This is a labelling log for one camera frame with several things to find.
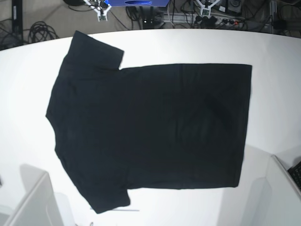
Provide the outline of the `black T-shirt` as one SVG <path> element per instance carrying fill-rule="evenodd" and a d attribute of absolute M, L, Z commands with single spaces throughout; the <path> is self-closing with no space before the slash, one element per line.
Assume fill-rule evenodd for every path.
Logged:
<path fill-rule="evenodd" d="M 129 189 L 237 187 L 252 66 L 120 69 L 123 55 L 75 32 L 46 113 L 55 152 L 92 209 L 128 206 Z"/>

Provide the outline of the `white power strip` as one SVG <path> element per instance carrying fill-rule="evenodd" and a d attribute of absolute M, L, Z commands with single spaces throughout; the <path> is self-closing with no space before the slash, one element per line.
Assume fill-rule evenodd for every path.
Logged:
<path fill-rule="evenodd" d="M 207 25 L 207 26 L 214 26 L 214 25 L 239 25 L 243 23 L 244 20 L 240 20 L 234 17 L 227 17 L 227 16 L 196 16 L 194 20 L 194 24 L 199 25 Z"/>

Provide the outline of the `blue box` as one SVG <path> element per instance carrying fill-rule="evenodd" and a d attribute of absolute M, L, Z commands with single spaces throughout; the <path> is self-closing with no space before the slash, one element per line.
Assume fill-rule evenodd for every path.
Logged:
<path fill-rule="evenodd" d="M 170 0 L 108 0 L 108 3 L 113 7 L 125 6 L 153 6 L 165 7 Z"/>

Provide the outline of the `black keyboard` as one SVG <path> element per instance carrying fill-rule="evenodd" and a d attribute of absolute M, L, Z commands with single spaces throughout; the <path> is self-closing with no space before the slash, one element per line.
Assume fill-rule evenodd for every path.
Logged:
<path fill-rule="evenodd" d="M 288 173 L 290 174 L 291 178 L 295 182 L 295 184 L 298 186 L 299 189 L 301 189 L 301 162 L 299 162 L 294 167 L 291 167 L 288 170 Z"/>

